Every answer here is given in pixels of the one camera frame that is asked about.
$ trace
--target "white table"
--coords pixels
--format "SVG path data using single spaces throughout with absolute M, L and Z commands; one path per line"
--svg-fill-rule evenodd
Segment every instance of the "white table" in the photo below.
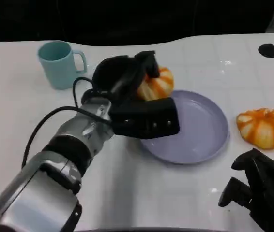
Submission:
M 70 89 L 55 91 L 44 76 L 36 57 L 43 43 L 0 43 L 0 193 L 19 172 L 25 144 L 38 121 L 56 107 L 73 104 Z M 162 163 L 137 139 L 114 136 L 83 178 L 78 194 L 83 214 L 77 229 L 177 226 L 261 231 L 246 209 L 235 203 L 220 208 L 218 199 L 231 176 L 246 180 L 243 172 L 230 169 L 238 155 L 252 148 L 238 133 L 236 115 L 274 108 L 274 59 L 258 53 L 260 45 L 269 43 L 274 44 L 274 34 L 201 36 L 151 46 L 72 44 L 86 54 L 89 76 L 104 58 L 155 50 L 159 64 L 172 70 L 176 89 L 201 93 L 223 109 L 231 135 L 223 154 L 196 166 Z M 79 85 L 79 95 L 87 87 Z M 30 154 L 40 151 L 72 115 L 63 112 L 46 123 Z M 274 150 L 265 153 L 274 159 Z

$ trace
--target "orange striped pumpkin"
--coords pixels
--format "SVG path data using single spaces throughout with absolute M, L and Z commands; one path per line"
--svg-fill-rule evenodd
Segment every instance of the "orange striped pumpkin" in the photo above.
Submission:
M 263 148 L 274 148 L 274 110 L 261 108 L 241 113 L 236 118 L 240 135 L 249 143 Z
M 149 78 L 145 76 L 141 85 L 137 90 L 137 95 L 146 100 L 156 100 L 168 97 L 173 88 L 174 80 L 171 71 L 166 67 L 159 66 L 160 76 L 157 78 Z

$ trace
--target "lavender plate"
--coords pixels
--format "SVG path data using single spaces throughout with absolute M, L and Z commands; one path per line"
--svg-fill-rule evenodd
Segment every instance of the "lavender plate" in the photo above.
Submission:
M 141 140 L 155 156 L 168 162 L 194 164 L 218 154 L 229 138 L 228 121 L 210 99 L 190 91 L 176 90 L 174 99 L 180 132 L 172 136 Z

